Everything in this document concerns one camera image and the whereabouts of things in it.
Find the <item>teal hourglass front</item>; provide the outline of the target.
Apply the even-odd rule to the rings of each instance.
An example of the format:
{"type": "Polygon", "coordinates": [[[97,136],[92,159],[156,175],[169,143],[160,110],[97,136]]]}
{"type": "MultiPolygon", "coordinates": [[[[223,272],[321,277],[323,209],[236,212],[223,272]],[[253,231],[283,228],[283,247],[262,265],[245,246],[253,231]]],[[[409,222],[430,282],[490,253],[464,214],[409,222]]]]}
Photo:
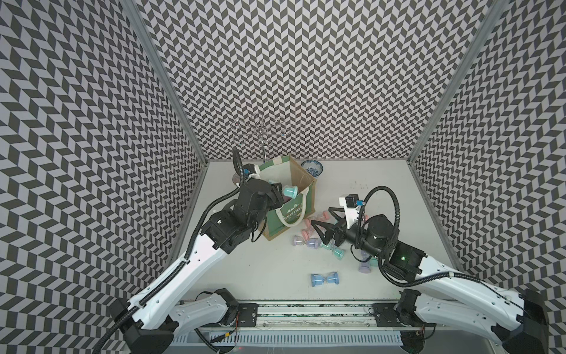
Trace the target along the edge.
{"type": "Polygon", "coordinates": [[[283,196],[289,199],[294,199],[299,194],[299,188],[297,186],[284,186],[283,196]]]}

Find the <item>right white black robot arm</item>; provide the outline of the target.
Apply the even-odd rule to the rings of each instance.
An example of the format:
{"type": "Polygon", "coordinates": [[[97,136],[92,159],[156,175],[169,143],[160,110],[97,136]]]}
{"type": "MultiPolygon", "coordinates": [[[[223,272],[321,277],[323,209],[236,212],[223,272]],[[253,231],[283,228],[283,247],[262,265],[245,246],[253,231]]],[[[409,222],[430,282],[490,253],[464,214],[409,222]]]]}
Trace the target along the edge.
{"type": "Polygon", "coordinates": [[[398,239],[400,212],[365,218],[363,209],[332,207],[336,224],[310,220],[321,242],[358,247],[382,276],[401,289],[398,320],[407,326],[456,327],[501,344],[507,353],[547,353],[545,300],[536,291],[500,289],[455,270],[398,239]]]}

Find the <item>brown green canvas bag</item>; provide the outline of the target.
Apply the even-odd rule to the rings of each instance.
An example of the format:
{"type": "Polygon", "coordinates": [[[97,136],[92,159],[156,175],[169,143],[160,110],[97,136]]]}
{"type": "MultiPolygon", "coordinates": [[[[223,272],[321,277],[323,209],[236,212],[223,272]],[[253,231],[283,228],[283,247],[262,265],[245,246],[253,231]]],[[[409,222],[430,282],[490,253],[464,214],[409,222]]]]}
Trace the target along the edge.
{"type": "Polygon", "coordinates": [[[270,184],[297,186],[299,194],[294,199],[283,196],[283,205],[268,212],[266,228],[262,233],[267,240],[273,240],[290,228],[300,226],[306,217],[315,212],[316,179],[291,156],[280,156],[261,165],[260,179],[270,184]]]}

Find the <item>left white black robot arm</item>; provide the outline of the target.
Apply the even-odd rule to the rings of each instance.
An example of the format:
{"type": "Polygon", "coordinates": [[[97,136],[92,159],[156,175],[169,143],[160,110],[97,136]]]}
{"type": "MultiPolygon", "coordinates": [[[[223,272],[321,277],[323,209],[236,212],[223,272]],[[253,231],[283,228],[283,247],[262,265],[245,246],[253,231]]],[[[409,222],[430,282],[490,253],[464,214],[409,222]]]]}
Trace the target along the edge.
{"type": "Polygon", "coordinates": [[[114,324],[94,345],[94,353],[101,353],[117,331],[132,353],[163,353],[183,327],[202,326],[193,315],[175,319],[182,297],[209,268],[247,241],[268,212],[283,203],[280,183],[256,178],[213,200],[203,211],[186,252],[146,289],[111,305],[114,324]]]}

